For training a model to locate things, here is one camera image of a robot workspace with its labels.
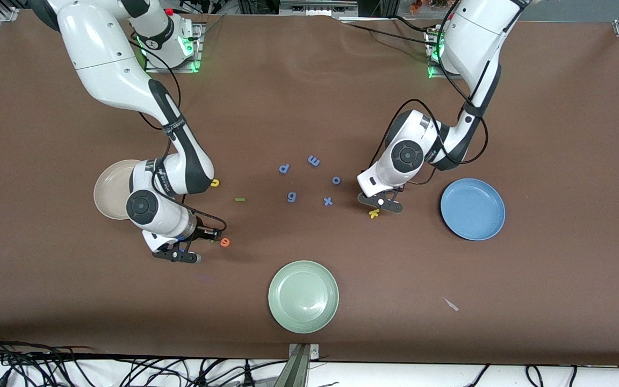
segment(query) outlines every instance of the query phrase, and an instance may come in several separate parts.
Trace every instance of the green plate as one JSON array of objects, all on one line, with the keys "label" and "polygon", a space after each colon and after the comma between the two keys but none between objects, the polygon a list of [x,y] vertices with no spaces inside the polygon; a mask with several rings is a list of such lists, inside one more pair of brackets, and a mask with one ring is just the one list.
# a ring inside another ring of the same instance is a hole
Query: green plate
[{"label": "green plate", "polygon": [[269,285],[269,309],[288,331],[312,333],[324,328],[339,308],[339,285],[324,266],[312,261],[282,267]]}]

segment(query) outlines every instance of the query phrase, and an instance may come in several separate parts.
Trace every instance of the brown tabletop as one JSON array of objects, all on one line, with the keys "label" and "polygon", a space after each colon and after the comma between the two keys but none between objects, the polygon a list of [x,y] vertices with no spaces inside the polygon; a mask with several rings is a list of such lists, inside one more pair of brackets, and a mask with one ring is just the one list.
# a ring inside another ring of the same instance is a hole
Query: brown tabletop
[{"label": "brown tabletop", "polygon": [[[0,31],[0,338],[125,354],[285,357],[288,343],[311,342],[330,360],[619,363],[611,25],[518,23],[486,154],[407,186],[403,213],[370,219],[355,178],[398,106],[420,98],[454,124],[462,105],[423,57],[420,44],[328,17],[226,17],[211,29],[201,71],[178,79],[221,186],[187,203],[225,218],[231,245],[197,241],[202,262],[180,264],[150,257],[140,230],[92,199],[107,166],[160,156],[164,134],[91,98],[61,37],[22,12]],[[506,205],[484,242],[440,216],[445,187],[466,177]],[[335,318],[310,335],[278,326],[267,306],[275,272],[301,259],[325,265],[341,292]]]}]

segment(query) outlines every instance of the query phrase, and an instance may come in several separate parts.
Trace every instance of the blue plate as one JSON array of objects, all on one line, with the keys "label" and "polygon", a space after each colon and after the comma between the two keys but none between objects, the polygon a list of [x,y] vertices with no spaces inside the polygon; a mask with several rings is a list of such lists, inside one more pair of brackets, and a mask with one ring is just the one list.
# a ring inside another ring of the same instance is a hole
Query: blue plate
[{"label": "blue plate", "polygon": [[506,221],[506,206],[498,192],[477,179],[459,179],[441,198],[443,220],[462,238],[486,240],[496,235]]}]

